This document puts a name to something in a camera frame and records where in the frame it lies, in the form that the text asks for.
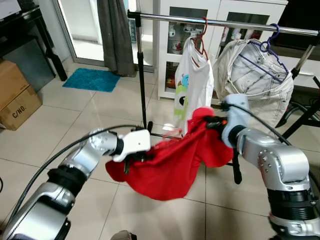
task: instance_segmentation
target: sliding glass door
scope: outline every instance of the sliding glass door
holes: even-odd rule
[[[98,18],[97,0],[52,0],[62,30],[76,63],[103,66],[103,41]],[[125,10],[153,12],[152,0],[123,0]],[[137,35],[135,21],[128,19],[133,62],[137,59]],[[146,71],[153,71],[153,22],[142,20],[141,40]]]

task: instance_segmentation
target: blue bath mat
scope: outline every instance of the blue bath mat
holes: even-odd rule
[[[111,93],[119,79],[110,71],[78,68],[62,86]]]

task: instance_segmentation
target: red shirt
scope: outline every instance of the red shirt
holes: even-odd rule
[[[153,146],[144,162],[131,160],[129,174],[124,162],[109,161],[107,172],[117,182],[127,182],[136,192],[155,200],[183,198],[194,183],[201,162],[221,167],[233,157],[233,149],[218,139],[218,132],[206,129],[204,116],[213,116],[209,107],[201,107],[188,120],[188,132],[181,139],[164,140]]]

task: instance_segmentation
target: metal rail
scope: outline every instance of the metal rail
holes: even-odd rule
[[[206,23],[205,20],[203,20],[202,18],[193,18],[193,17],[185,17],[185,16],[167,16],[167,15],[157,15],[157,14],[150,14],[150,13],[140,13],[139,15],[142,19],[149,19],[149,20],[171,21],[171,22],[185,23],[185,24],[187,23],[205,24]],[[270,32],[277,31],[277,28],[275,26],[255,24],[255,23],[245,23],[245,22],[238,22],[238,21],[221,21],[221,20],[208,19],[208,25],[218,26],[218,27],[238,28],[238,29],[254,29],[254,30],[270,31]],[[318,30],[292,28],[292,27],[284,27],[284,26],[280,26],[279,28],[280,28],[280,33],[285,33],[285,34],[295,34],[295,35],[314,36],[314,37],[316,37],[319,34]]]

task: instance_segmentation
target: white cabinet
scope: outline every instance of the white cabinet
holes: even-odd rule
[[[161,15],[216,19],[220,0],[161,0]],[[160,21],[158,41],[158,96],[164,98],[175,97],[175,71],[183,53],[185,40],[191,35],[204,30],[203,24],[184,24]],[[203,36],[206,49],[209,49],[213,27],[208,27]]]
[[[278,23],[286,5],[240,0],[222,0],[217,20],[270,25]],[[265,41],[270,31],[258,31],[240,28],[216,26],[209,47],[210,60],[218,58],[223,47],[230,41],[254,38]]]
[[[192,18],[206,16],[212,20],[272,24],[279,21],[287,3],[286,0],[161,0],[157,14]],[[159,97],[175,97],[175,71],[181,59],[184,41],[196,30],[203,28],[203,24],[160,21],[156,71]],[[208,26],[203,41],[213,64],[229,41],[249,36],[264,41],[271,34],[272,32],[267,31],[250,32],[246,29]]]

